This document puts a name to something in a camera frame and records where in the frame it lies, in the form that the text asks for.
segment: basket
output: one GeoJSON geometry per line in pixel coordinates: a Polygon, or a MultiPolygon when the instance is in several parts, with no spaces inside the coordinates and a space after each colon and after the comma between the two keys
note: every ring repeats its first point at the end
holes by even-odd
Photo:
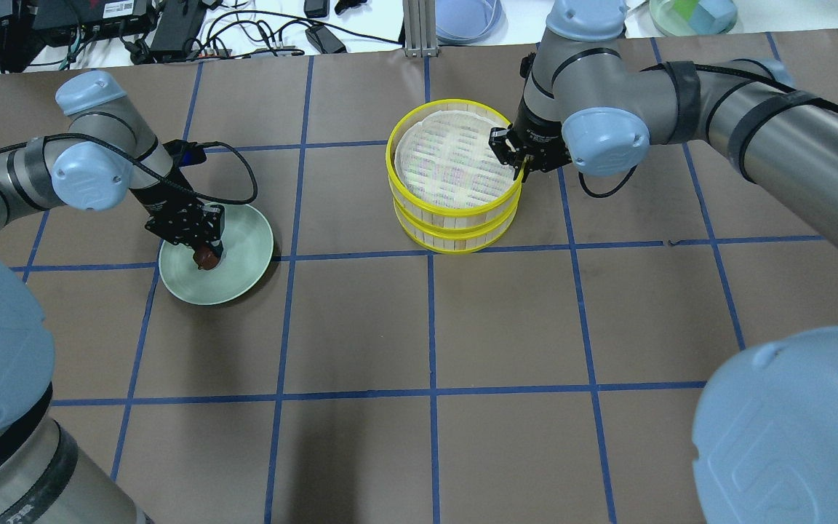
{"type": "Polygon", "coordinates": [[[487,145],[490,128],[508,124],[490,107],[459,99],[423,104],[399,120],[387,140],[386,170],[406,235],[439,253],[472,253],[498,241],[522,193],[522,177],[513,180],[513,169],[487,145]]]}

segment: yellow basket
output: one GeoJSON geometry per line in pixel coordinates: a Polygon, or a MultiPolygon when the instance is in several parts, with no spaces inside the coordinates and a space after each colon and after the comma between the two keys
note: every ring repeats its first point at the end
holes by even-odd
{"type": "Polygon", "coordinates": [[[393,128],[386,143],[386,172],[393,193],[394,212],[400,226],[413,241],[439,253],[472,253],[498,241],[516,216],[522,177],[492,202],[476,207],[452,209],[425,202],[406,187],[396,173],[395,156],[406,131],[439,111],[466,111],[486,119],[509,124],[503,115],[472,100],[446,99],[423,104],[410,111],[393,128]]]}

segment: white label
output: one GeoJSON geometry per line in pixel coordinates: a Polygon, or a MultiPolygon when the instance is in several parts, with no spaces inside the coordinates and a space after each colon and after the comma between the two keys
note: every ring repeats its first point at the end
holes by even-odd
{"type": "Polygon", "coordinates": [[[103,19],[110,19],[110,17],[126,17],[132,13],[134,13],[134,0],[112,2],[105,5],[105,9],[103,10],[103,19]]]}

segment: grid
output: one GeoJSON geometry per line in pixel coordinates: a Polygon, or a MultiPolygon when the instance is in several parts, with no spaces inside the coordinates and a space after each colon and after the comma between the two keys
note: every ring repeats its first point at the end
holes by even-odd
{"type": "MultiPolygon", "coordinates": [[[[781,59],[778,54],[778,48],[775,45],[775,40],[770,33],[765,34],[775,57],[781,59]]],[[[652,47],[655,57],[661,60],[658,44],[652,39],[652,47]]],[[[423,72],[425,73],[425,99],[428,102],[431,99],[432,80],[430,74],[430,63],[428,57],[423,64],[423,72]]],[[[681,239],[681,241],[666,242],[666,241],[638,241],[638,242],[578,242],[575,238],[575,229],[572,226],[572,212],[569,207],[569,199],[567,195],[567,185],[565,183],[565,175],[563,170],[559,169],[556,172],[559,181],[559,191],[562,195],[562,209],[565,224],[565,231],[567,234],[566,243],[549,243],[549,245],[525,245],[525,246],[498,246],[489,247],[482,250],[482,253],[515,253],[515,252],[548,252],[548,251],[567,251],[570,253],[572,264],[572,278],[575,286],[576,298],[578,299],[578,316],[580,319],[581,335],[583,339],[585,358],[586,358],[586,372],[588,372],[588,382],[586,384],[553,384],[553,385],[532,385],[532,386],[492,386],[492,387],[439,387],[438,378],[436,377],[436,259],[440,256],[438,253],[430,253],[425,250],[402,250],[402,251],[373,251],[373,252],[359,252],[359,253],[317,253],[316,255],[301,255],[297,253],[299,245],[300,233],[300,209],[302,209],[303,200],[303,184],[305,183],[306,166],[306,152],[310,149],[326,148],[326,147],[359,147],[359,146],[379,146],[383,145],[383,140],[360,140],[359,142],[332,142],[332,143],[309,143],[307,142],[307,132],[309,126],[309,111],[310,99],[312,96],[312,79],[313,79],[314,59],[308,58],[307,73],[306,73],[306,98],[303,106],[303,128],[299,143],[293,145],[279,145],[279,146],[242,146],[237,147],[240,151],[260,151],[260,150],[298,150],[299,163],[297,172],[297,185],[295,194],[295,208],[293,215],[292,227],[292,244],[290,245],[289,255],[280,255],[275,258],[277,262],[286,263],[288,266],[287,292],[284,306],[284,317],[282,321],[282,342],[280,342],[280,356],[279,356],[279,374],[277,374],[276,394],[247,394],[247,395],[217,395],[217,396],[183,396],[183,397],[140,397],[135,395],[137,386],[137,376],[139,376],[140,361],[142,361],[144,343],[147,336],[148,328],[151,321],[151,313],[153,308],[154,294],[156,294],[157,282],[159,282],[159,267],[156,264],[157,253],[154,253],[153,260],[145,260],[144,262],[126,263],[126,264],[93,264],[93,265],[36,265],[36,254],[40,246],[44,230],[47,227],[47,219],[49,212],[43,213],[40,219],[40,224],[37,229],[36,238],[33,242],[33,247],[29,253],[27,264],[25,266],[13,266],[14,272],[20,274],[24,282],[28,281],[29,276],[36,272],[51,272],[51,271],[129,271],[130,269],[153,269],[153,278],[150,287],[147,290],[147,298],[144,303],[143,321],[140,326],[140,335],[137,339],[137,352],[135,361],[130,374],[129,388],[127,389],[127,396],[120,398],[67,398],[59,399],[54,402],[57,407],[70,407],[71,405],[119,405],[124,407],[124,414],[122,424],[119,431],[119,438],[117,439],[116,454],[114,454],[113,467],[111,477],[116,478],[119,474],[119,465],[121,458],[125,451],[125,440],[127,433],[127,426],[129,426],[129,417],[131,408],[134,405],[177,405],[177,404],[220,404],[221,402],[272,402],[274,406],[274,420],[271,437],[271,447],[269,454],[269,465],[267,468],[267,483],[266,487],[262,487],[265,491],[265,522],[269,524],[273,520],[273,503],[274,491],[276,484],[276,477],[279,474],[276,467],[277,451],[280,445],[280,422],[282,422],[282,408],[284,402],[303,402],[312,400],[327,400],[327,399],[362,399],[362,398],[389,398],[389,397],[421,397],[428,398],[429,409],[429,438],[431,457],[431,471],[432,471],[432,506],[433,521],[438,524],[442,521],[442,511],[440,510],[440,495],[439,495],[439,397],[443,396],[457,396],[457,395],[496,395],[496,394],[546,394],[546,392],[585,392],[591,395],[591,406],[593,409],[594,424],[596,431],[596,443],[598,450],[596,454],[599,458],[602,470],[602,482],[604,494],[606,498],[606,509],[609,521],[617,522],[618,514],[616,514],[615,505],[615,491],[612,485],[609,452],[606,445],[606,438],[604,433],[603,415],[601,409],[601,392],[628,392],[628,391],[655,391],[655,390],[686,390],[686,389],[700,389],[704,387],[704,381],[672,381],[672,382],[614,382],[614,384],[603,384],[596,378],[595,365],[593,361],[593,354],[591,348],[591,329],[588,324],[588,304],[584,295],[584,286],[582,283],[582,275],[580,269],[580,262],[578,256],[581,253],[591,250],[606,250],[606,249],[641,249],[649,247],[663,247],[671,245],[672,247],[681,246],[709,246],[712,251],[714,261],[716,263],[719,275],[719,282],[721,282],[722,292],[725,296],[726,308],[732,320],[732,326],[735,333],[736,342],[738,342],[739,349],[745,349],[746,342],[743,334],[741,322],[739,322],[738,313],[736,313],[735,301],[733,292],[726,274],[724,261],[722,261],[721,248],[726,245],[749,245],[749,243],[785,243],[785,242],[821,242],[822,238],[816,235],[796,235],[796,236],[776,236],[776,237],[747,237],[747,238],[719,238],[713,229],[711,218],[709,217],[707,202],[704,198],[704,193],[701,188],[701,182],[698,180],[698,173],[696,172],[694,159],[692,159],[691,152],[687,145],[682,146],[682,153],[684,154],[688,172],[691,176],[696,199],[698,199],[699,206],[706,227],[707,238],[699,239],[681,239]],[[419,389],[390,389],[390,390],[370,390],[370,391],[338,391],[338,392],[286,392],[286,367],[288,359],[288,340],[290,337],[290,316],[292,316],[292,302],[293,302],[293,283],[296,275],[297,262],[313,261],[313,260],[340,260],[340,259],[360,259],[360,258],[398,258],[399,256],[423,256],[426,259],[426,279],[428,279],[428,364],[429,364],[429,381],[428,388],[419,389]]],[[[196,97],[199,95],[200,80],[203,74],[203,64],[200,63],[196,69],[195,83],[193,83],[193,94],[190,100],[188,116],[186,119],[186,126],[183,130],[183,139],[189,136],[190,128],[193,121],[193,110],[196,107],[196,97]]],[[[212,150],[210,153],[222,153],[223,150],[212,150]]]]}

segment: light green plate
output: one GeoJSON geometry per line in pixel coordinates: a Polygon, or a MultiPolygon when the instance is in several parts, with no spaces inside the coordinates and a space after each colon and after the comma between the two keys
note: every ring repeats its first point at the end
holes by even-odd
{"type": "Polygon", "coordinates": [[[212,271],[196,268],[189,246],[169,242],[160,246],[160,279],[181,301],[197,306],[232,301],[252,288],[270,264],[274,233],[267,219],[249,205],[224,208],[226,251],[212,271]]]}

